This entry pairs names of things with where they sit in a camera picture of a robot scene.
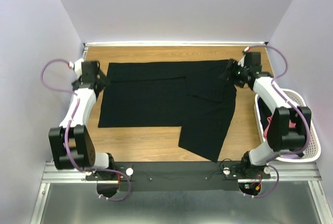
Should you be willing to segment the black t shirt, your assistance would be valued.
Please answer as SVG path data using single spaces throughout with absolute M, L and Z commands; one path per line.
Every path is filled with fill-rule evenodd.
M 99 127 L 180 127 L 179 147 L 219 158 L 236 106 L 227 60 L 110 63 Z

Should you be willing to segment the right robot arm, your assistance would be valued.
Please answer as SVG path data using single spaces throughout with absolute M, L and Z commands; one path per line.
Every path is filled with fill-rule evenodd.
M 293 102 L 278 86 L 276 78 L 262 71 L 259 52 L 245 51 L 240 61 L 229 59 L 220 77 L 240 88 L 248 85 L 272 115 L 265 142 L 245 152 L 232 171 L 244 178 L 253 178 L 275 158 L 299 154 L 307 148 L 312 112 L 308 107 Z

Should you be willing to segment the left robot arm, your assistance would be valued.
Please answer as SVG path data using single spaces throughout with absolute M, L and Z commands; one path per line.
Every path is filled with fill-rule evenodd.
M 48 133 L 55 167 L 82 172 L 97 170 L 103 179 L 109 180 L 116 171 L 114 159 L 110 153 L 96 152 L 87 129 L 91 110 L 109 81 L 101 71 L 99 61 L 60 61 L 75 72 L 76 80 L 72 82 L 71 90 L 54 89 L 72 95 L 66 116 Z

